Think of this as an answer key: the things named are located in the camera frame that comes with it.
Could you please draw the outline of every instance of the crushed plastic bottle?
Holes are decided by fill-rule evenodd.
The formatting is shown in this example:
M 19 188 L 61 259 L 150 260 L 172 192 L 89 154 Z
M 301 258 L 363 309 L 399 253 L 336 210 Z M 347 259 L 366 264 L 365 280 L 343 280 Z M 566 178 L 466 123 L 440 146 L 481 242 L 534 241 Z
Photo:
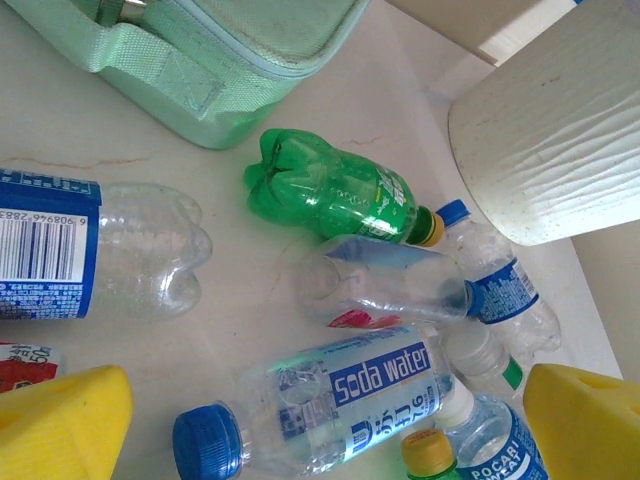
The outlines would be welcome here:
M 558 349 L 562 342 L 558 317 L 540 298 L 509 240 L 490 225 L 472 222 L 461 200 L 438 212 L 446 226 L 446 253 L 458 262 L 465 278 L 484 290 L 478 318 L 517 358 Z

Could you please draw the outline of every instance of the red and white packaging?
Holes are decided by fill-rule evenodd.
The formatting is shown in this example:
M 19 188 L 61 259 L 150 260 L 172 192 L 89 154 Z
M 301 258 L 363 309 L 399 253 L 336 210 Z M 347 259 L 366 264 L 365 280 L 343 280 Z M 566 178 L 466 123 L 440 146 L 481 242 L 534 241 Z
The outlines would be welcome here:
M 0 342 L 0 393 L 60 376 L 63 363 L 64 356 L 53 348 Z

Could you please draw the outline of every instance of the marble surface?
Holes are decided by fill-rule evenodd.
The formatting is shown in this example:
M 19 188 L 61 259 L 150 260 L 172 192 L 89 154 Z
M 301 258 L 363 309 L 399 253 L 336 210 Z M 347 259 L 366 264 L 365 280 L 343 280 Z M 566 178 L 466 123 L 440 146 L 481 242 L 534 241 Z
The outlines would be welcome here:
M 230 151 L 191 145 L 100 78 L 69 64 L 3 3 L 0 65 L 1 166 L 100 182 L 162 183 L 189 193 L 203 208 L 213 256 L 197 272 L 203 298 L 188 315 L 158 323 L 91 317 L 0 323 L 3 340 L 64 351 L 69 371 L 122 365 L 136 410 L 114 478 L 177 479 L 169 448 L 178 413 L 228 399 L 234 378 L 257 362 L 352 333 L 311 324 L 293 307 L 291 267 L 318 239 L 246 209 L 241 176 L 258 158 L 262 128 Z M 446 118 L 452 99 L 490 71 L 375 0 L 344 49 L 264 127 L 309 129 L 388 165 L 432 208 L 456 197 L 470 201 L 451 157 Z M 619 376 L 571 242 L 520 253 L 556 309 L 565 338 L 561 350 L 541 360 Z M 402 478 L 398 447 L 391 439 L 324 478 Z M 247 470 L 242 478 L 269 477 Z

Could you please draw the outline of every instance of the empty water bottle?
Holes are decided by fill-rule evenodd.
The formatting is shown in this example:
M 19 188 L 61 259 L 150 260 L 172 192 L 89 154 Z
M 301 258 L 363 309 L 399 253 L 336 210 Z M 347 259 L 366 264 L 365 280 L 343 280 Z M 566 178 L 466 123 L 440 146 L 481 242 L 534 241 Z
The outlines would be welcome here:
M 465 278 L 484 290 L 485 303 L 478 318 L 495 329 L 515 356 L 559 348 L 558 317 L 540 298 L 509 240 L 490 225 L 472 222 L 461 200 L 438 212 L 446 226 L 447 253 L 458 262 Z
M 446 327 L 483 304 L 482 290 L 449 257 L 358 235 L 329 240 L 303 259 L 295 288 L 304 311 L 330 327 Z
M 506 403 L 473 395 L 455 379 L 453 395 L 434 415 L 458 459 L 464 480 L 548 480 L 527 424 Z
M 475 320 L 453 329 L 445 352 L 472 391 L 489 393 L 526 418 L 522 396 L 531 366 L 523 368 L 488 326 Z
M 182 480 L 251 468 L 281 477 L 331 470 L 447 401 L 453 377 L 433 330 L 395 327 L 304 350 L 241 377 L 235 400 L 180 415 Z
M 0 318 L 174 317 L 211 255 L 190 197 L 0 169 Z

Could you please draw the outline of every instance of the blue bottle cap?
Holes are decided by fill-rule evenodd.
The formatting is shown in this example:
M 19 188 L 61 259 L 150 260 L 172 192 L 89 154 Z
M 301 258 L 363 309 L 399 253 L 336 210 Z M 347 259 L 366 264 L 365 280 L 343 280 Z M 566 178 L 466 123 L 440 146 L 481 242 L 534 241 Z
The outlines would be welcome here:
M 173 456 L 182 480 L 227 480 L 242 467 L 242 439 L 233 413 L 214 403 L 173 424 Z
M 467 317 L 476 317 L 480 314 L 482 307 L 484 307 L 484 290 L 475 282 L 465 280 L 464 283 L 467 286 L 467 293 L 470 300 Z
M 444 221 L 444 228 L 449 228 L 460 220 L 464 220 L 471 215 L 464 202 L 460 199 L 447 203 L 436 213 L 442 217 L 442 220 Z

